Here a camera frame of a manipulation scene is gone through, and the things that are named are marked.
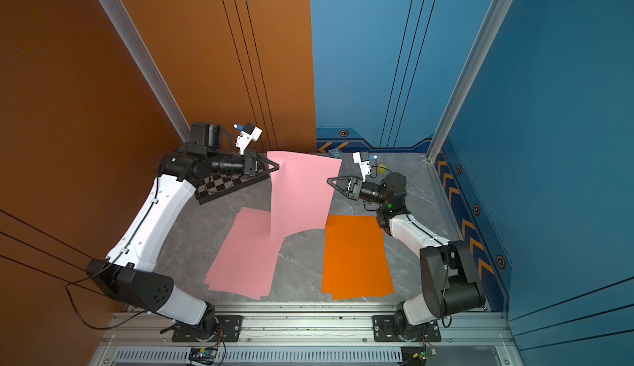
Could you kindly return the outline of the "pink paper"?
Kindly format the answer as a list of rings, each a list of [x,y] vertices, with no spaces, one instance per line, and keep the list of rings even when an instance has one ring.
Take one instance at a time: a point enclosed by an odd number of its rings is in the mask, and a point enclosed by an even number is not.
[[[342,161],[290,151],[270,151],[279,165],[271,174],[271,242],[325,228],[335,190],[327,179],[338,176]]]

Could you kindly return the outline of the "orange curved paper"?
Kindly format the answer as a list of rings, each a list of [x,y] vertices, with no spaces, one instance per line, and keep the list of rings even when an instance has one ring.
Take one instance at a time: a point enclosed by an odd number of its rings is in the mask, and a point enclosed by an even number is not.
[[[395,292],[384,232],[374,217],[328,217],[322,291],[334,300],[382,298]]]

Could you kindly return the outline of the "pink paper underneath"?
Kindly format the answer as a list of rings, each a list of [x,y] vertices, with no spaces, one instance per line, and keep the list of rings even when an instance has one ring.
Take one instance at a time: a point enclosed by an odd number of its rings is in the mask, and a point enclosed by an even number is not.
[[[209,269],[211,291],[259,300],[270,294],[280,242],[271,239],[271,214],[243,208]]]

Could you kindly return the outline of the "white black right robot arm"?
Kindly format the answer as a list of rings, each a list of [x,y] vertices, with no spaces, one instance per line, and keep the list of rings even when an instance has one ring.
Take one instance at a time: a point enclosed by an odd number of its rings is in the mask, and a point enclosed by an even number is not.
[[[379,183],[340,176],[327,183],[348,199],[377,204],[379,228],[419,257],[421,292],[400,303],[394,314],[399,338],[417,341],[434,322],[485,306],[485,289],[469,245],[451,241],[416,220],[406,206],[405,176],[392,172]]]

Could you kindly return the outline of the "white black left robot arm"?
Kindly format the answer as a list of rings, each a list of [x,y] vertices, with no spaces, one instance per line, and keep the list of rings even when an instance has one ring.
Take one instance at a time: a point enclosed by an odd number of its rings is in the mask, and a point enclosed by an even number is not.
[[[102,259],[93,259],[87,277],[103,294],[173,321],[174,337],[210,341],[221,331],[212,304],[191,296],[167,275],[155,272],[158,256],[185,204],[200,204],[263,181],[279,165],[249,149],[262,129],[236,124],[234,147],[224,151],[221,126],[194,123],[186,143],[160,162],[148,198],[119,242]]]

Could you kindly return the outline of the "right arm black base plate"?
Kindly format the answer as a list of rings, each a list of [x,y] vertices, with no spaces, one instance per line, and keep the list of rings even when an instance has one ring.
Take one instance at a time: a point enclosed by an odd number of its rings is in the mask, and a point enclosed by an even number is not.
[[[394,315],[375,315],[371,318],[376,342],[428,342],[442,341],[441,331],[435,321],[414,328],[413,333],[400,334]]]

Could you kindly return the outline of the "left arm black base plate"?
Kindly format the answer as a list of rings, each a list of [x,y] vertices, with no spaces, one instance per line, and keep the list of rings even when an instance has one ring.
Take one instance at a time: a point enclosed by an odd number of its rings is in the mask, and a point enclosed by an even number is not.
[[[241,315],[220,315],[203,319],[206,326],[188,326],[177,323],[173,326],[172,341],[179,343],[211,342],[233,343],[239,340],[244,317]]]

